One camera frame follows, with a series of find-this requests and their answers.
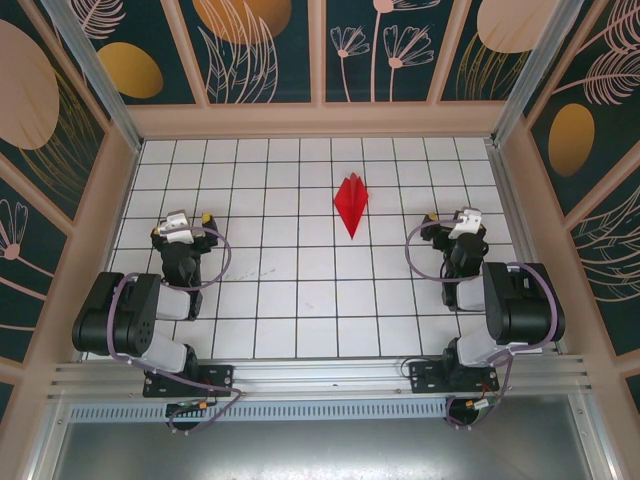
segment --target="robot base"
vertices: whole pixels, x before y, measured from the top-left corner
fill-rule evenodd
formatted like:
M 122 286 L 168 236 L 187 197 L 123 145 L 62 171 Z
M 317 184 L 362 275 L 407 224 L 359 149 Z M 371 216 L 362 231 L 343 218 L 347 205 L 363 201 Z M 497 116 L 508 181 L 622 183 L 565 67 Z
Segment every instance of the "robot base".
M 498 391 L 500 384 L 495 368 L 461 365 L 456 343 L 457 339 L 453 340 L 438 360 L 409 363 L 413 393 L 480 393 L 485 385 Z
M 233 386 L 233 365 L 199 365 L 198 382 L 210 383 L 214 387 Z M 145 381 L 142 396 L 145 398 L 204 397 L 206 391 L 174 382 L 162 375 L 144 372 Z M 214 392 L 216 397 L 229 397 L 231 392 Z

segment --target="enclosure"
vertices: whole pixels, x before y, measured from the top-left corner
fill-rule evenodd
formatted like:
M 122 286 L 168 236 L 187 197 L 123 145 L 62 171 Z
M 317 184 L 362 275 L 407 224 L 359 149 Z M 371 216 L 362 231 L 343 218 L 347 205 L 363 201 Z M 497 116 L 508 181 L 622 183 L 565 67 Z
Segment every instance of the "enclosure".
M 639 32 L 637 0 L 3 2 L 3 478 L 638 478 Z M 466 206 L 485 261 L 545 265 L 566 333 L 460 432 L 402 366 L 486 316 L 405 242 Z M 99 272 L 163 274 L 149 235 L 177 210 L 232 252 L 197 320 L 155 325 L 244 392 L 197 439 L 71 342 Z

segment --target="red paper object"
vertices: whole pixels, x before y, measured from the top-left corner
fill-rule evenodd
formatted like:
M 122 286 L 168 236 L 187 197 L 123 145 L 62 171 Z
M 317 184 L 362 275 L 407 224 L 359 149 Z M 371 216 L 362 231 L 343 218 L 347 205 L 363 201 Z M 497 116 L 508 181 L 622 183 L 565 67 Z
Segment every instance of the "red paper object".
M 369 200 L 367 188 L 355 173 L 344 179 L 336 198 L 333 200 L 351 238 L 356 234 L 367 200 Z

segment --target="black mounting plate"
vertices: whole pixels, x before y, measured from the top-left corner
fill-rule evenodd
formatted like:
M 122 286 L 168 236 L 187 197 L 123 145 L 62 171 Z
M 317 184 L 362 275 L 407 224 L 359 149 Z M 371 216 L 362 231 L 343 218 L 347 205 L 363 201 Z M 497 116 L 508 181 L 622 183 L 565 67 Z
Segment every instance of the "black mounting plate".
M 207 383 L 208 380 L 214 387 L 232 387 L 233 369 L 233 365 L 199 365 L 198 381 Z M 142 389 L 144 398 L 205 397 L 207 395 L 207 392 L 202 388 L 174 382 L 157 373 L 145 371 L 144 376 L 145 382 Z M 217 397 L 229 397 L 230 395 L 231 392 L 215 392 Z
M 440 359 L 409 363 L 409 376 L 413 393 L 480 393 L 483 383 L 494 392 L 500 388 L 496 369 L 490 367 L 459 366 L 447 381 Z

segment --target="ventilation grille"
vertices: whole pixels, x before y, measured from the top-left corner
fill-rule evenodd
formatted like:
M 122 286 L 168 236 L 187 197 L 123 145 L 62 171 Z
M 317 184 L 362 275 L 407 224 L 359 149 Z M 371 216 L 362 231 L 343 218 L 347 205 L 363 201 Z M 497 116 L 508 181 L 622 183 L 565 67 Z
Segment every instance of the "ventilation grille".
M 445 399 L 317 401 L 317 402 L 244 402 L 236 404 L 218 421 L 287 420 L 367 420 L 433 418 L 445 416 Z M 77 404 L 71 410 L 70 423 L 151 423 L 166 422 L 166 404 Z M 179 415 L 176 422 L 211 418 L 222 407 Z

